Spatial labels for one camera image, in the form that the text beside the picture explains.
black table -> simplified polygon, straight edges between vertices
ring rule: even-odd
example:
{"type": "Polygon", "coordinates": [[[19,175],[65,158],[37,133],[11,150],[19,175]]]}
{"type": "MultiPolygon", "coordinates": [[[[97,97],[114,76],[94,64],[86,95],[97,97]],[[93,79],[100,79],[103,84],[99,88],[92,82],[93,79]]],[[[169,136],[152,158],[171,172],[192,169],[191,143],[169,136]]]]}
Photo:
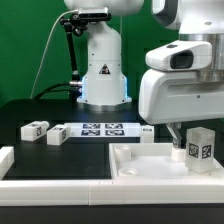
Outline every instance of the black table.
{"type": "MultiPolygon", "coordinates": [[[[46,137],[20,141],[20,127],[32,121],[49,121],[51,127],[65,122],[140,122],[137,102],[127,110],[96,113],[78,109],[67,100],[15,100],[0,109],[0,145],[14,145],[16,162],[3,181],[32,179],[110,179],[108,143],[139,142],[139,138],[69,139],[61,146],[47,146],[46,137]]],[[[224,159],[221,120],[186,122],[192,127],[216,130],[216,155],[224,159]]],[[[165,125],[155,127],[156,142],[171,142],[165,125]]],[[[1,207],[1,223],[223,223],[223,204],[114,205],[1,207]]]]}

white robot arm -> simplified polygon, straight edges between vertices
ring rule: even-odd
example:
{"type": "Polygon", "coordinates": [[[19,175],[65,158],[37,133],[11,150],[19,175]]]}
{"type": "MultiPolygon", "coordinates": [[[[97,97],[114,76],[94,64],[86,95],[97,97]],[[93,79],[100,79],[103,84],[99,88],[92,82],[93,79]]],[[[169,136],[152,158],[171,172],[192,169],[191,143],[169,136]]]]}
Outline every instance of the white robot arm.
{"type": "Polygon", "coordinates": [[[132,100],[127,96],[127,80],[121,70],[121,37],[107,26],[104,17],[136,13],[144,0],[64,2],[70,10],[74,10],[72,17],[75,20],[83,20],[88,33],[88,71],[82,79],[82,95],[77,99],[78,105],[93,111],[126,108],[132,100]]]}
{"type": "Polygon", "coordinates": [[[70,10],[106,7],[111,15],[125,16],[137,13],[144,0],[64,0],[64,2],[70,10]]]}
{"type": "Polygon", "coordinates": [[[150,124],[224,117],[224,0],[152,6],[162,25],[180,28],[179,40],[146,55],[152,69],[141,82],[140,115],[150,124]]]}

cable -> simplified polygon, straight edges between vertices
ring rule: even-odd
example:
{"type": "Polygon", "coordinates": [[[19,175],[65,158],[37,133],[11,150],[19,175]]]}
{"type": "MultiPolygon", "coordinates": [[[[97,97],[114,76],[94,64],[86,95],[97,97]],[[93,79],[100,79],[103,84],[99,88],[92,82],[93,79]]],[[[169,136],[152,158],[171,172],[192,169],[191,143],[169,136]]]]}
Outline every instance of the cable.
{"type": "Polygon", "coordinates": [[[45,49],[44,49],[44,53],[43,53],[43,56],[42,56],[42,59],[41,59],[41,62],[40,62],[40,66],[39,66],[39,69],[38,69],[38,72],[36,74],[36,77],[35,77],[35,80],[34,80],[34,84],[33,84],[33,88],[32,88],[32,91],[31,91],[31,95],[30,95],[30,99],[33,98],[33,94],[34,94],[34,90],[36,88],[36,83],[37,83],[37,80],[40,76],[40,72],[41,72],[41,69],[43,67],[43,62],[45,60],[45,57],[46,57],[46,53],[47,53],[47,50],[48,50],[48,47],[49,47],[49,44],[50,44],[50,41],[51,41],[51,38],[52,38],[52,35],[53,35],[53,32],[55,30],[55,27],[57,25],[57,23],[59,22],[59,20],[61,19],[61,17],[67,15],[67,14],[70,14],[70,13],[73,13],[75,12],[75,10],[71,10],[71,11],[67,11],[65,13],[62,13],[58,18],[57,20],[55,21],[54,25],[52,26],[51,28],[51,32],[49,34],[49,37],[48,37],[48,40],[47,40],[47,43],[46,43],[46,46],[45,46],[45,49]]]}
{"type": "Polygon", "coordinates": [[[69,92],[69,89],[58,89],[58,90],[50,90],[47,92],[44,92],[41,96],[38,96],[38,98],[36,98],[36,96],[33,98],[34,100],[39,100],[43,95],[45,95],[46,93],[55,93],[55,92],[69,92]]]}
{"type": "Polygon", "coordinates": [[[61,86],[69,86],[68,82],[63,82],[63,83],[58,83],[55,84],[53,86],[48,87],[47,89],[45,89],[44,91],[42,91],[41,93],[37,94],[33,99],[34,100],[38,100],[40,99],[44,94],[46,93],[50,93],[50,92],[60,92],[60,91],[67,91],[67,90],[53,90],[55,88],[61,87],[61,86]]]}

blue light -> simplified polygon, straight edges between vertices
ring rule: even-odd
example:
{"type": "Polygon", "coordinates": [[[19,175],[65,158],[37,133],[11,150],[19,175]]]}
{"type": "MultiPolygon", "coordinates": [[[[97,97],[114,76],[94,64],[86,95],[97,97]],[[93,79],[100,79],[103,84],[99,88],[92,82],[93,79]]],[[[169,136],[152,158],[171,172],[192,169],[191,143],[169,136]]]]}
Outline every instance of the blue light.
{"type": "Polygon", "coordinates": [[[84,99],[85,98],[85,81],[84,81],[85,79],[84,79],[84,77],[82,78],[82,96],[81,96],[81,98],[82,99],[84,99]]]}
{"type": "Polygon", "coordinates": [[[125,77],[125,98],[128,99],[128,80],[125,77]]]}

white cube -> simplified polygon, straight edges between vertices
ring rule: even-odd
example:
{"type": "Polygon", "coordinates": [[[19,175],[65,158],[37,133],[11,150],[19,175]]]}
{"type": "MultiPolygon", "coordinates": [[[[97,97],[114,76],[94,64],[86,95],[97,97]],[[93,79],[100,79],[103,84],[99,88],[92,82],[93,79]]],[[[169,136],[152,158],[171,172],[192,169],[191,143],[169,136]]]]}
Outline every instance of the white cube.
{"type": "Polygon", "coordinates": [[[47,121],[34,121],[21,127],[21,140],[35,141],[46,135],[49,123],[47,121]]]}
{"type": "Polygon", "coordinates": [[[61,145],[70,137],[70,131],[69,125],[56,125],[47,132],[47,144],[61,145]]]}
{"type": "Polygon", "coordinates": [[[197,173],[214,169],[215,132],[206,128],[187,130],[185,165],[197,173]]]}

